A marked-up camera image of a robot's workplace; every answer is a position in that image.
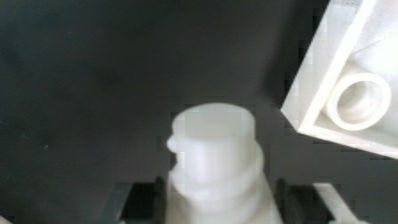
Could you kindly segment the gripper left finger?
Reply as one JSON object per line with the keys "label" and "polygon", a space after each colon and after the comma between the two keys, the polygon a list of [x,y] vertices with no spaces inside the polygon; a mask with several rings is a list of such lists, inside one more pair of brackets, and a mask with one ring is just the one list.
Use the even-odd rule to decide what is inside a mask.
{"label": "gripper left finger", "polygon": [[114,224],[166,224],[166,181],[118,184]]}

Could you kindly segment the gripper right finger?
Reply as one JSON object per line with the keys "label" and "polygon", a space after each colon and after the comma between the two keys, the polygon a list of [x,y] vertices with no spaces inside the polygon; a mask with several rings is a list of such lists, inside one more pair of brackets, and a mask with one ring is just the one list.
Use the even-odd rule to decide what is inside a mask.
{"label": "gripper right finger", "polygon": [[285,224],[343,224],[336,205],[336,190],[331,184],[292,185],[278,180],[276,202]]}

